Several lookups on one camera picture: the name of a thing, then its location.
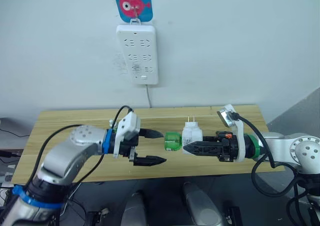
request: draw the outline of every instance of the metal prong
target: metal prong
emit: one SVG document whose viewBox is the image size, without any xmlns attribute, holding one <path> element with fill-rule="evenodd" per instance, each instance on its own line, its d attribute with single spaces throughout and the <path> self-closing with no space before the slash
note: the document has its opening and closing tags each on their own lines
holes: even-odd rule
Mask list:
<svg viewBox="0 0 320 226">
<path fill-rule="evenodd" d="M 138 7 L 136 7 L 136 6 L 135 6 L 135 7 L 133 7 L 133 11 L 135 12 L 135 14 L 134 14 L 134 15 L 135 15 L 135 19 L 138 21 L 137 8 L 138 8 Z"/>
</svg>

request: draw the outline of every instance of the wooden table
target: wooden table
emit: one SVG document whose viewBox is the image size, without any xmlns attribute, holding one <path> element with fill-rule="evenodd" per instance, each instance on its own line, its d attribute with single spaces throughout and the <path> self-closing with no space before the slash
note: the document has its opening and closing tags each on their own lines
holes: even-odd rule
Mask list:
<svg viewBox="0 0 320 226">
<path fill-rule="evenodd" d="M 214 135 L 217 130 L 228 130 L 216 111 L 222 107 L 186 107 L 186 108 L 152 108 L 135 109 L 135 113 L 141 118 L 141 127 L 158 130 L 165 134 L 167 131 L 182 132 L 188 116 L 195 116 L 203 135 Z M 256 105 L 235 106 L 235 109 L 245 118 L 253 122 L 261 131 L 267 131 L 266 123 Z M 68 111 L 46 111 L 39 115 L 23 155 L 14 173 L 12 183 L 24 184 L 27 182 L 34 167 L 39 149 L 45 139 L 55 130 L 70 124 L 87 124 L 101 128 L 109 127 L 109 119 L 113 119 L 117 110 L 68 110 Z M 71 129 L 65 130 L 51 139 L 43 156 L 57 143 L 64 141 Z M 251 132 L 245 126 L 246 133 Z M 216 157 L 194 156 L 182 153 L 182 150 L 169 152 L 164 150 L 164 139 L 139 138 L 136 148 L 138 155 L 160 156 L 167 161 L 163 164 L 141 167 L 133 166 L 128 158 L 119 157 L 114 159 L 112 155 L 106 155 L 99 167 L 85 179 L 85 182 L 110 181 L 124 179 L 145 179 L 160 177 L 197 176 L 197 175 L 222 175 L 250 173 L 254 161 L 245 159 L 241 163 L 223 163 Z M 99 156 L 92 156 L 85 163 L 75 181 L 87 173 L 98 161 Z M 268 163 L 262 163 L 258 172 L 274 171 Z"/>
</svg>

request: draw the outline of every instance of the blue ring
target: blue ring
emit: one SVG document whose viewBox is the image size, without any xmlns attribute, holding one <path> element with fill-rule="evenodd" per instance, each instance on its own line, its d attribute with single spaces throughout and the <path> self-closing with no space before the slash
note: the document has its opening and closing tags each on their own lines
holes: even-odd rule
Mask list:
<svg viewBox="0 0 320 226">
<path fill-rule="evenodd" d="M 45 209 L 60 209 L 64 204 L 63 203 L 57 203 L 57 204 L 51 204 L 51 203 L 43 203 L 39 202 L 37 200 L 34 200 L 30 198 L 26 193 L 24 192 L 21 185 L 16 185 L 12 193 L 14 195 L 19 195 L 20 198 L 27 204 L 38 207 L 38 208 L 45 208 Z"/>
<path fill-rule="evenodd" d="M 104 142 L 102 144 L 104 154 L 108 154 L 108 150 L 110 147 L 111 134 L 112 134 L 112 129 L 108 129 L 107 133 L 106 133 L 106 137 L 105 137 Z"/>
</svg>

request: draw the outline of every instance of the green ring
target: green ring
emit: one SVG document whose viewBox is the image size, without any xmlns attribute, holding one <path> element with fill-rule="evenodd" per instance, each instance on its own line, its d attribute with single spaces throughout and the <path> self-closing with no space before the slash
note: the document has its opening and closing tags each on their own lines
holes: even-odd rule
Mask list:
<svg viewBox="0 0 320 226">
<path fill-rule="evenodd" d="M 250 159 L 254 159 L 260 155 L 260 145 L 258 143 L 258 140 L 253 135 L 248 134 L 248 136 L 250 137 L 255 147 L 255 154 L 250 158 Z"/>
</svg>

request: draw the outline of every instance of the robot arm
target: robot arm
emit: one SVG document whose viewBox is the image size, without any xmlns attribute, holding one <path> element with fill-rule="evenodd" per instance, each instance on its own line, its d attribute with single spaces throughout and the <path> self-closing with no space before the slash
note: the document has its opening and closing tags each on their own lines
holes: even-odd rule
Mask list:
<svg viewBox="0 0 320 226">
<path fill-rule="evenodd" d="M 257 134 L 244 134 L 243 122 L 239 120 L 239 115 L 231 105 L 226 105 L 217 113 L 224 125 L 231 127 L 232 132 L 217 132 L 215 137 L 204 137 L 203 141 L 193 142 L 183 148 L 198 156 L 217 156 L 223 162 L 241 162 L 244 158 L 259 161 L 267 154 L 271 155 L 275 162 L 293 165 L 297 169 L 297 177 L 302 179 L 297 183 L 308 193 L 307 198 L 312 205 L 310 216 L 319 222 L 320 139 L 302 133 L 289 136 L 262 133 L 261 137 L 268 146 L 266 149 Z"/>
<path fill-rule="evenodd" d="M 15 186 L 13 193 L 18 198 L 2 225 L 38 225 L 41 222 L 48 225 L 46 221 L 64 205 L 70 185 L 92 155 L 123 155 L 133 165 L 140 166 L 165 162 L 166 159 L 157 156 L 137 157 L 135 149 L 139 135 L 163 137 L 160 132 L 140 129 L 140 119 L 132 111 L 120 121 L 116 133 L 112 129 L 87 125 L 75 128 L 64 142 L 48 152 L 36 176 L 25 189 Z"/>
</svg>

